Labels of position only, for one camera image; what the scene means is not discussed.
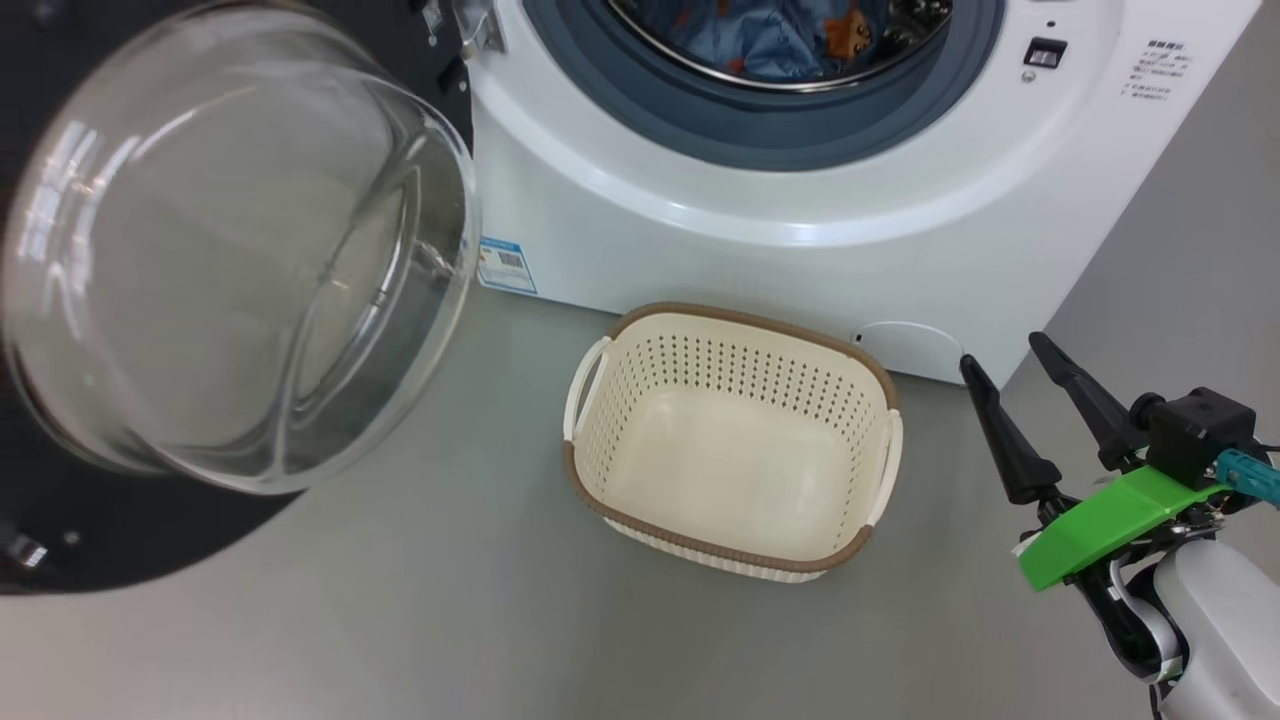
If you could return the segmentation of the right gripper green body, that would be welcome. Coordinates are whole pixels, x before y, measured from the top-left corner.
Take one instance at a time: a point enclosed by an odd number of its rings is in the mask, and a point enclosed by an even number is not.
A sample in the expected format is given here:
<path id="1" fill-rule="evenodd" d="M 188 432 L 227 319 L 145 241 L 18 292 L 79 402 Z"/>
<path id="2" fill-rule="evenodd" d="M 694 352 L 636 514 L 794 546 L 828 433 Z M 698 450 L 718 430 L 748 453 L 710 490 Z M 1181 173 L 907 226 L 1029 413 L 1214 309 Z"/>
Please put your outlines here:
<path id="1" fill-rule="evenodd" d="M 1138 468 L 1021 542 L 1018 546 L 1021 574 L 1034 592 L 1048 589 L 1192 505 L 1229 491 L 1216 482 L 1192 489 L 1156 468 Z"/>

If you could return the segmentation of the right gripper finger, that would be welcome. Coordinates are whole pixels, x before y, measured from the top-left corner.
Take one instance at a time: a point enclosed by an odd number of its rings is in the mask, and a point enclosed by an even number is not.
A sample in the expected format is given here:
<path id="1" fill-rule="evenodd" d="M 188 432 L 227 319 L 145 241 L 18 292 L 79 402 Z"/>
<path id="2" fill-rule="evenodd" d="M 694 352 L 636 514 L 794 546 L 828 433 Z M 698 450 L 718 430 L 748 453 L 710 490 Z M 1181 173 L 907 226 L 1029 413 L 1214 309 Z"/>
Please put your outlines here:
<path id="1" fill-rule="evenodd" d="M 1123 406 L 1097 379 L 1075 364 L 1044 332 L 1028 336 L 1050 380 L 1064 389 L 1098 445 L 1098 459 L 1108 471 L 1129 473 L 1142 465 L 1140 451 L 1148 447 L 1147 434 L 1129 418 Z"/>
<path id="2" fill-rule="evenodd" d="M 1025 506 L 1060 496 L 1060 470 L 1041 457 L 1001 404 L 1000 391 L 980 363 L 961 356 L 959 370 L 978 416 L 1004 493 L 1010 503 Z"/>

